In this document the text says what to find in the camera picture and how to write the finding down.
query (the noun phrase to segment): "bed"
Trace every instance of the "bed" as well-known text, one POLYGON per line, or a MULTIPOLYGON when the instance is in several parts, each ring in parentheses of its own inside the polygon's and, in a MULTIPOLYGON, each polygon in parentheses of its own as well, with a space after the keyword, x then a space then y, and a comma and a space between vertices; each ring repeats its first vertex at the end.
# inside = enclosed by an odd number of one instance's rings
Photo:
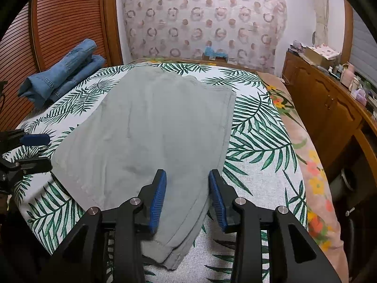
MULTIPOLYGON (((16 159, 53 155, 59 144, 96 109, 107 92, 135 63, 100 69, 44 111, 33 111, 18 126, 47 133, 51 143, 20 147, 3 156, 16 159)), ((328 183, 314 146, 282 82, 266 73, 218 62, 149 60, 153 67, 193 75, 237 93, 232 134, 222 175, 239 196, 258 206, 287 206, 309 230, 343 282, 348 269, 340 226, 328 183)), ((34 235, 53 253, 84 210, 50 174, 26 175, 13 199, 34 235)), ((178 269, 145 265, 147 282, 230 282, 234 234, 223 234, 210 208, 200 234, 178 269)), ((263 281, 269 281, 268 242, 262 232, 263 281)), ((108 282, 112 280, 111 267, 108 282)))

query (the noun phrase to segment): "curtain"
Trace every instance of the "curtain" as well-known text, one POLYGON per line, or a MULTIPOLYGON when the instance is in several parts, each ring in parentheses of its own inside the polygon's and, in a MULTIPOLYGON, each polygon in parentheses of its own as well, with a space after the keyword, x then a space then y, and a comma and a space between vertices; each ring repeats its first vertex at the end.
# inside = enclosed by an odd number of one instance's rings
POLYGON ((206 46, 230 63, 274 72, 285 29, 285 0, 123 0, 133 58, 202 59, 206 46))
POLYGON ((316 11, 316 37, 315 45, 327 45, 327 23, 329 14, 328 0, 314 0, 314 10, 316 11))

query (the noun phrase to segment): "wooden closet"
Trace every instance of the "wooden closet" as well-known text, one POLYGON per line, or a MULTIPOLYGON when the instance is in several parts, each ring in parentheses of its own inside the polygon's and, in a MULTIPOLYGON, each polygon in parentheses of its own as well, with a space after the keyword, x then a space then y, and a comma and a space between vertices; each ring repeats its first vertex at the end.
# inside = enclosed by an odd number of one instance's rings
POLYGON ((115 0, 30 0, 0 41, 0 81, 8 81, 0 131, 14 129, 33 104, 18 98, 24 79, 45 71, 86 38, 105 67, 123 64, 115 0))

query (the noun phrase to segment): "pink bottle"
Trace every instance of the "pink bottle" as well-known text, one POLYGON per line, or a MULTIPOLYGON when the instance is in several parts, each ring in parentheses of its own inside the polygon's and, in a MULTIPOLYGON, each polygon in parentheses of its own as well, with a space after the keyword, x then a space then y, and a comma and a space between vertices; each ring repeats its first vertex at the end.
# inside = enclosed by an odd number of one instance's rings
POLYGON ((340 77, 340 82, 347 88, 349 88, 349 86, 352 84, 352 80, 355 76, 354 71, 355 67, 352 64, 348 63, 348 68, 344 70, 342 76, 340 77))

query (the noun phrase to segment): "blue gripper pad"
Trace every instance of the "blue gripper pad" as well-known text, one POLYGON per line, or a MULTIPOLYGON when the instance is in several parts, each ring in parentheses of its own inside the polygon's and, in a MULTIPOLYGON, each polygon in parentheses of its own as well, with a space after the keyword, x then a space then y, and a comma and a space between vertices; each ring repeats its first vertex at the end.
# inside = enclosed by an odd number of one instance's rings
POLYGON ((225 206, 224 206, 224 202, 222 201, 220 190, 216 184, 216 180, 212 171, 209 174, 209 183, 210 183, 210 190, 212 193, 212 200, 213 200, 214 210, 216 212, 217 221, 219 223, 221 230, 225 232, 225 229, 228 226, 227 217, 225 214, 225 206))
POLYGON ((150 206, 150 221, 149 230, 155 233, 158 227, 158 222, 160 221, 161 210, 164 203, 166 191, 166 171, 164 170, 161 174, 160 181, 158 183, 155 195, 150 206))
POLYGON ((24 135, 20 139, 20 143, 27 147, 46 146, 50 143, 50 136, 48 134, 24 135))

